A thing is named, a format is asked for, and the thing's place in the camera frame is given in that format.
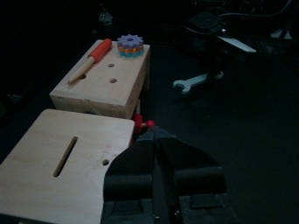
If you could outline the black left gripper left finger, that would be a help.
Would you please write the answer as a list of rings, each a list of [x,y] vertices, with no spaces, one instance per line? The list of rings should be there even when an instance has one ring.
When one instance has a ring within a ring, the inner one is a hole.
[[[153,169],[154,133],[148,130],[106,169],[101,224],[154,224]]]

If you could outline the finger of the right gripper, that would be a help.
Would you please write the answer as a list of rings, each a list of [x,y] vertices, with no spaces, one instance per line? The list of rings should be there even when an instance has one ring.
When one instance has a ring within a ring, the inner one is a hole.
[[[226,38],[226,37],[218,36],[218,39],[222,40],[229,45],[235,46],[239,50],[244,51],[245,53],[256,52],[256,50],[251,46],[245,45],[243,42],[240,42],[235,38]]]
[[[217,50],[213,43],[206,41],[204,44],[205,60],[206,60],[206,73],[208,79],[213,79],[220,73],[220,61],[217,59]]]

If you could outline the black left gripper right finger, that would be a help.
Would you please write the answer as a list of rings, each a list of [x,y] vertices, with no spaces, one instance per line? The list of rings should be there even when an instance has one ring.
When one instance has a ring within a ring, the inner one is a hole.
[[[162,129],[154,145],[172,224],[239,224],[217,160]]]

